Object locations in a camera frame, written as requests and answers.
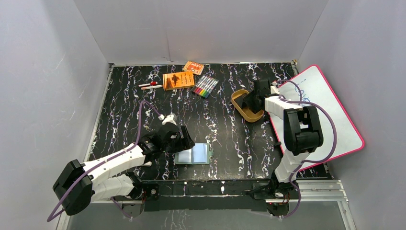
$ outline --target whiteboard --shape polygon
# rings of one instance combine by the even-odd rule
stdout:
[[[364,147],[365,143],[363,138],[318,66],[310,66],[291,80],[299,85],[302,91],[303,101],[318,104],[327,111],[334,121],[337,129],[337,146],[329,161],[358,151]],[[279,91],[287,99],[291,99],[292,101],[298,101],[300,98],[298,90],[292,83],[286,82],[279,88]],[[320,110],[317,111],[323,131],[324,142],[321,147],[317,148],[315,152],[306,158],[307,160],[313,161],[325,158],[333,146],[333,129],[331,128],[331,124]],[[284,153],[286,146],[283,140],[283,121],[274,114],[270,114],[270,116],[276,137],[282,143],[281,148]],[[305,163],[300,170],[315,165],[317,164]]]

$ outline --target gray floor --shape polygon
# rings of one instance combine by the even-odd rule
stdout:
[[[139,207],[134,206],[134,213]],[[132,222],[113,204],[92,204],[72,216],[68,230],[344,230],[337,202],[302,202],[290,218],[270,219],[250,210],[171,210],[143,212]]]

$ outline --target yellow tray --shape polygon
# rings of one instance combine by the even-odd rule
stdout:
[[[241,109],[240,106],[238,106],[238,104],[236,103],[236,101],[234,101],[236,98],[238,98],[241,95],[244,94],[248,94],[249,92],[246,90],[238,90],[235,91],[232,95],[231,95],[231,103],[234,105],[234,107],[240,112],[240,114],[243,116],[243,118],[248,121],[248,122],[256,122],[258,121],[262,115],[264,115],[264,111],[261,110],[259,112],[257,112],[256,114],[253,113],[251,110],[249,110],[248,108],[244,108]]]

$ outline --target pack of colored markers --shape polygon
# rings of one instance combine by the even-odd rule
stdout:
[[[200,78],[196,85],[192,88],[192,92],[204,98],[207,98],[213,91],[217,83],[217,79],[203,75],[203,77]]]

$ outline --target table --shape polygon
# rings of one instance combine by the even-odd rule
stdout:
[[[162,74],[180,72],[183,66],[113,67],[89,160],[114,153],[135,141],[138,107],[150,101],[161,113],[174,113],[178,125],[186,125],[195,143],[209,143],[214,155],[209,165],[176,165],[173,155],[163,154],[151,167],[132,169],[142,180],[212,180],[269,178],[279,165],[282,152],[275,147],[269,116],[248,123],[231,104],[232,92],[253,88],[256,79],[290,79],[291,63],[205,65],[203,74],[219,80],[209,98],[189,89],[141,90],[138,85],[162,82]],[[151,110],[142,112],[141,135],[157,130],[161,121]],[[326,177],[324,166],[298,177]]]

